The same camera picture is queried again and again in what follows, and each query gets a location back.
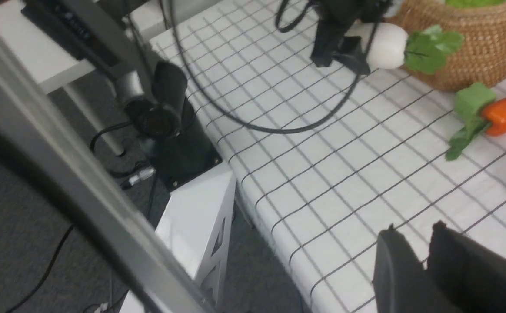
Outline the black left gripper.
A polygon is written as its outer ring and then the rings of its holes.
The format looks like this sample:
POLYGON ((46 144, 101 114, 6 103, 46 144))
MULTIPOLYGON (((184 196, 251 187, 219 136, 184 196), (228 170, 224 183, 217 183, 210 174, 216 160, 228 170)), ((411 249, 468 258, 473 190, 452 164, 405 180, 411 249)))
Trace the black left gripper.
POLYGON ((317 0, 319 17, 311 61, 316 67, 329 67, 333 60, 353 73, 370 74, 363 52, 362 38, 344 36, 354 22, 376 23, 392 6, 392 0, 317 0))

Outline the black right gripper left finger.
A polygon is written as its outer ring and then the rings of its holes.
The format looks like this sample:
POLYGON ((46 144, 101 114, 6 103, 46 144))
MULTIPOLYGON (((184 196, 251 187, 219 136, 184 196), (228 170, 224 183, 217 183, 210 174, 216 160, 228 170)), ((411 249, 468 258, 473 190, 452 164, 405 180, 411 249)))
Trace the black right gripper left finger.
POLYGON ((377 238, 373 289, 379 313, 461 312, 440 291, 393 225, 377 238))

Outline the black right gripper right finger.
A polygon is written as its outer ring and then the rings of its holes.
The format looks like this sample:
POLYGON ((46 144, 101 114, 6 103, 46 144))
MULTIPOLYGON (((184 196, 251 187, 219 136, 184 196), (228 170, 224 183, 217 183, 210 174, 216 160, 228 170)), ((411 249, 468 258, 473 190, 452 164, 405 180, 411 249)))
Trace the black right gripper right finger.
POLYGON ((506 313, 506 259, 446 226, 433 225, 426 271, 463 313, 506 313))

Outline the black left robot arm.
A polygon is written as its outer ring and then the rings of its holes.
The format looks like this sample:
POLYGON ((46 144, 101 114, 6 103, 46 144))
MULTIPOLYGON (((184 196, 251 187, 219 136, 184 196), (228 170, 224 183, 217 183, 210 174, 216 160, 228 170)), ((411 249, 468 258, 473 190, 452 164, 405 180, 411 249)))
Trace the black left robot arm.
MULTIPOLYGON (((221 157, 196 117, 186 97, 188 79, 177 65, 158 56, 145 43, 126 10, 112 18, 90 0, 27 0, 22 14, 79 60, 87 60, 110 81, 128 122, 108 127, 107 132, 133 126, 146 160, 128 172, 109 170, 125 178, 124 189, 136 183, 136 175, 154 170, 158 180, 172 191, 220 163, 221 157)), ((346 35, 358 20, 380 24, 392 5, 390 0, 309 0, 301 13, 283 26, 287 0, 275 15, 281 33, 293 30, 315 7, 319 20, 311 60, 318 67, 336 60, 357 77, 368 75, 368 54, 359 35, 346 35)))

